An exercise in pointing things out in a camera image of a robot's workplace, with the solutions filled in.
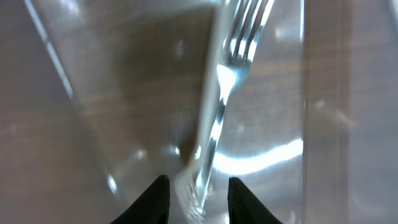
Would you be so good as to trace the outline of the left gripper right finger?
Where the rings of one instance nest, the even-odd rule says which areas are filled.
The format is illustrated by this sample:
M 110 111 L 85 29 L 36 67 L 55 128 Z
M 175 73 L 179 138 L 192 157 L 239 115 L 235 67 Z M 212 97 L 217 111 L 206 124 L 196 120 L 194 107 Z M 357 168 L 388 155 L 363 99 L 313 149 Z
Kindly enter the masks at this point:
M 230 224 L 282 224 L 237 177 L 229 178 Z

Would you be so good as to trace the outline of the white plastic fork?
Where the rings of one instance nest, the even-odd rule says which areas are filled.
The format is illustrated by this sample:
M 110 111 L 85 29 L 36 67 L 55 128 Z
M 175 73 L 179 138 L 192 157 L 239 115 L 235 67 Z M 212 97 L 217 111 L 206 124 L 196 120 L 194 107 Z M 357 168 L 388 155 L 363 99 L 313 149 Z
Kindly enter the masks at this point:
M 223 57 L 223 42 L 228 30 L 228 17 L 233 9 L 234 4 L 229 1 L 218 1 L 215 5 L 193 153 L 187 165 L 174 180 L 177 202 L 188 223 L 201 223 L 205 214 L 203 207 L 207 188 L 203 187 L 197 178 L 205 165 L 208 141 L 218 107 L 220 88 L 216 66 Z

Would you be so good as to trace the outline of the silver metal fork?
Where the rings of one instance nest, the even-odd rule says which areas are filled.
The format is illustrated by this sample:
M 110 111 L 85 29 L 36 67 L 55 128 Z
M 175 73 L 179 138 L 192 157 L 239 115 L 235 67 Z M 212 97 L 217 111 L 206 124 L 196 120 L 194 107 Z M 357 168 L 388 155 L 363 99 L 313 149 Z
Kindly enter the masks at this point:
M 223 129 L 228 99 L 247 79 L 262 31 L 270 16 L 273 0 L 230 1 L 223 16 L 226 30 L 219 38 L 222 46 L 215 65 L 218 102 L 211 124 L 205 157 L 195 181 L 193 204 L 202 209 L 215 152 Z

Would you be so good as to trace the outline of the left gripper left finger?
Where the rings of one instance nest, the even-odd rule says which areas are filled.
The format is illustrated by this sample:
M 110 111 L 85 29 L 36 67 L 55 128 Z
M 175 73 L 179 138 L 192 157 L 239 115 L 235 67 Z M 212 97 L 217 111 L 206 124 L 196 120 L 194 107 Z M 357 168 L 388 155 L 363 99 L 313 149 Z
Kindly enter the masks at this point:
M 160 175 L 111 224 L 168 224 L 170 209 L 170 180 Z

